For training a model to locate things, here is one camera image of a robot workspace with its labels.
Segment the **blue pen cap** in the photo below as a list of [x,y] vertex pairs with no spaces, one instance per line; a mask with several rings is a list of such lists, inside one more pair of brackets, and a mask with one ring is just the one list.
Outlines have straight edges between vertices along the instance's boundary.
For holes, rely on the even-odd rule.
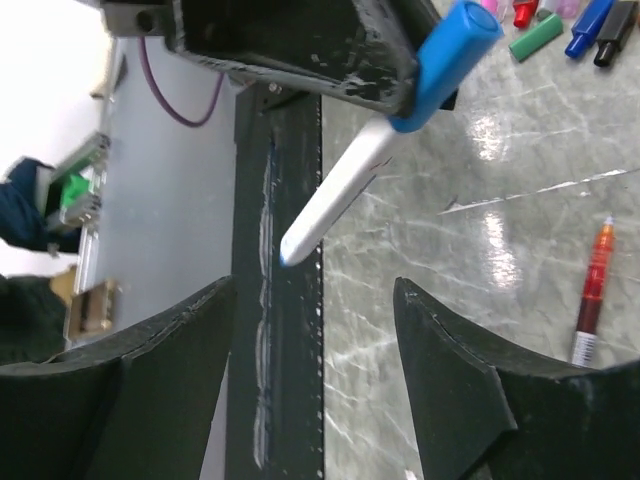
[[566,56],[579,59],[593,46],[613,4],[614,0],[591,0],[588,3],[572,26],[572,39],[565,49]]

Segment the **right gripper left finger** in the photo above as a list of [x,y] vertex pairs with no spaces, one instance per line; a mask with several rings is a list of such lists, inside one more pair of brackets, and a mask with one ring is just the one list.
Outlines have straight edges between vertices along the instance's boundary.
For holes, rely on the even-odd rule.
[[231,277],[46,362],[1,369],[5,479],[196,479],[231,346]]

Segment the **blue marker pen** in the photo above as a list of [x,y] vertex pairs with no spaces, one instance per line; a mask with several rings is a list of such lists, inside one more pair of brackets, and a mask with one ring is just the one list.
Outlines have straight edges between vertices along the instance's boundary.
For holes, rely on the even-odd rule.
[[406,134],[420,130],[503,35],[493,14],[459,1],[418,50],[414,110],[407,118],[373,115],[354,137],[283,235],[280,260],[306,259],[327,231],[376,178]]

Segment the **black pen cap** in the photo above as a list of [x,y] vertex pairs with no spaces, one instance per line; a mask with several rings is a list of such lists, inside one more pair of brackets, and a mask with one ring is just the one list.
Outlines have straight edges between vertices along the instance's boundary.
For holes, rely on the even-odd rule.
[[638,1],[616,1],[598,33],[594,65],[610,67],[623,50],[639,14]]

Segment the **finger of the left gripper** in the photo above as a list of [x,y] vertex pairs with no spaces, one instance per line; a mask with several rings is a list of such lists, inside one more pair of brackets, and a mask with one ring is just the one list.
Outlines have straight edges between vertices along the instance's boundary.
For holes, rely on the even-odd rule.
[[166,45],[215,70],[387,115],[413,109],[430,1],[170,1]]

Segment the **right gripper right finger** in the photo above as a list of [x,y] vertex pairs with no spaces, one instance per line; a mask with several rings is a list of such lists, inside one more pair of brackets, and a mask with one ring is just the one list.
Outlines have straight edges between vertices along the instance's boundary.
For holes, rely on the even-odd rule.
[[638,477],[637,362],[593,370],[538,354],[407,278],[393,308],[426,478]]

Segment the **pink pen cap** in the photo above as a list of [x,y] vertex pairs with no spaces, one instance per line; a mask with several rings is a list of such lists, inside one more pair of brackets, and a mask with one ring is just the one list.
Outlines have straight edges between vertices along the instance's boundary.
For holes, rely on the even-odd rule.
[[501,0],[480,0],[479,3],[496,18],[498,18],[501,15],[501,11],[502,11]]

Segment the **red pen cap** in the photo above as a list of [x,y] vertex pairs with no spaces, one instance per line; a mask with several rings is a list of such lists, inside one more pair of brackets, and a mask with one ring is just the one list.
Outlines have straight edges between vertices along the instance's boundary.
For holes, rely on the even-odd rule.
[[537,11],[538,0],[513,0],[513,25],[519,29],[527,29]]

